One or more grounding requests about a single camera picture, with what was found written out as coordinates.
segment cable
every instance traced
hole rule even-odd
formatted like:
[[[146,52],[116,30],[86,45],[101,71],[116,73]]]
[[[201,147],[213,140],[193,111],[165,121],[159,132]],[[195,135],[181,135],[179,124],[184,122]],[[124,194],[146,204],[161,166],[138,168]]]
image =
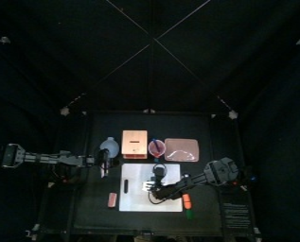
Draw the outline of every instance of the cable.
[[[152,204],[157,205],[157,204],[161,204],[163,202],[167,201],[167,199],[164,199],[164,200],[161,200],[159,202],[153,202],[153,200],[151,199],[151,194],[152,194],[152,192],[149,192],[149,201],[151,201]]]

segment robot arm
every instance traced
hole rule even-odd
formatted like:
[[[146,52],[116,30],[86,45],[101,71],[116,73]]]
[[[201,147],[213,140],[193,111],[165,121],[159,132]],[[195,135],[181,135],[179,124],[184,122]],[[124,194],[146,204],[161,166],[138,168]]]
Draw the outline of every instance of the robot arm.
[[[74,156],[70,151],[60,154],[38,154],[25,150],[18,144],[9,144],[0,152],[0,167],[18,168],[23,163],[68,164],[76,167],[89,167],[96,164],[93,157]]]
[[[161,180],[165,173],[163,172],[163,167],[155,168],[153,172],[156,181],[149,186],[149,191],[160,200],[180,199],[184,191],[195,188],[197,185],[212,184],[221,186],[233,181],[239,176],[239,168],[229,158],[223,158],[219,161],[208,163],[204,173],[193,177],[185,174],[181,181],[176,184],[163,185]]]

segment black enclosure wall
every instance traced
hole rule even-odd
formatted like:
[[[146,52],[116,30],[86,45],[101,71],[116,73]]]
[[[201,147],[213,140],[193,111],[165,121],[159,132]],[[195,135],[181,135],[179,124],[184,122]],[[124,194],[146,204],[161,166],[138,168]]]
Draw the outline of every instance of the black enclosure wall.
[[[258,225],[300,241],[300,0],[0,0],[2,37],[0,146],[54,152],[68,106],[235,110]],[[41,173],[0,170],[0,241],[35,224]]]

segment red object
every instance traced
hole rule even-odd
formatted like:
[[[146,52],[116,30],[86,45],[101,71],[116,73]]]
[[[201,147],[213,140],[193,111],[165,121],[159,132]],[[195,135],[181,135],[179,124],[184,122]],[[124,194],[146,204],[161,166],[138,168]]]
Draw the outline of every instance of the red object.
[[[108,207],[109,208],[116,207],[116,199],[117,199],[117,193],[109,193],[109,200],[108,200]]]
[[[185,209],[192,209],[193,205],[192,205],[192,201],[191,201],[191,195],[188,193],[185,193],[183,195],[183,199],[184,199]]]

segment cup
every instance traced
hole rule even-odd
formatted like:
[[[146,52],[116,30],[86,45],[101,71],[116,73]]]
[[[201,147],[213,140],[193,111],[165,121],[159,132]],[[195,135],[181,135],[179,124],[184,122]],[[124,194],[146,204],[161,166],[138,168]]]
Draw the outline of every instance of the cup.
[[[167,147],[161,140],[151,141],[149,153],[153,157],[159,158],[165,153]]]

